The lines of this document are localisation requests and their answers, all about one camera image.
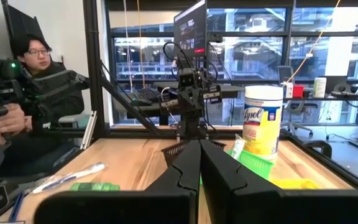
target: wooden table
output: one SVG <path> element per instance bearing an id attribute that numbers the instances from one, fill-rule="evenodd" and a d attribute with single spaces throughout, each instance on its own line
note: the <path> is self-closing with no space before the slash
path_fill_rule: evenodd
<path id="1" fill-rule="evenodd" d="M 226 150 L 233 141 L 221 141 Z M 100 139 L 85 152 L 72 160 L 57 174 L 65 175 L 79 171 L 96 162 L 104 162 L 108 167 L 97 174 L 78 179 L 78 182 L 110 182 L 120 185 L 122 190 L 142 190 L 148 187 L 167 168 L 161 149 L 175 144 L 174 140 L 152 139 Z M 351 186 L 327 170 L 310 156 L 294 146 L 290 141 L 280 141 L 278 158 L 270 178 L 309 178 L 324 189 L 349 189 Z M 29 195 L 23 201 L 18 220 L 32 223 L 38 204 L 51 194 L 70 188 L 67 183 L 59 189 L 37 195 Z M 7 221 L 11 210 L 0 217 Z M 204 191 L 200 190 L 199 223 L 210 223 Z"/>

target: black hair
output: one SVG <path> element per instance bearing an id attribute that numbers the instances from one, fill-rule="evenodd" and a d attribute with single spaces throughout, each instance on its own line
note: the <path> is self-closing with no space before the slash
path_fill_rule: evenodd
<path id="1" fill-rule="evenodd" d="M 24 56 L 29 51 L 31 40 L 38 40 L 48 50 L 52 51 L 44 38 L 34 34 L 18 35 L 11 39 L 11 50 L 13 57 Z"/>

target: eyeglasses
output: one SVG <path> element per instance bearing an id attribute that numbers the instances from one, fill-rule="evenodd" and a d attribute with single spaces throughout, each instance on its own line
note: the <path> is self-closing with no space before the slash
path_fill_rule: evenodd
<path id="1" fill-rule="evenodd" d="M 39 54 L 42 54 L 43 56 L 48 56 L 50 54 L 49 50 L 30 50 L 29 54 L 31 56 L 38 56 Z"/>

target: white lid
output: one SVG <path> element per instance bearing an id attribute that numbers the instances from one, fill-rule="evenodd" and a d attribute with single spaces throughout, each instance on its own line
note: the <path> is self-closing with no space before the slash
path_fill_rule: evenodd
<path id="1" fill-rule="evenodd" d="M 277 86 L 246 86 L 246 98 L 258 100 L 282 100 L 284 91 Z"/>

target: lysol logo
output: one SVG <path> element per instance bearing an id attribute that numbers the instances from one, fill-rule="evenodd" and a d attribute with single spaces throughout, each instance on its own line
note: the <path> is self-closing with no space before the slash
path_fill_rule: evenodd
<path id="1" fill-rule="evenodd" d="M 246 108 L 244 110 L 244 124 L 259 126 L 263 113 L 262 108 Z"/>

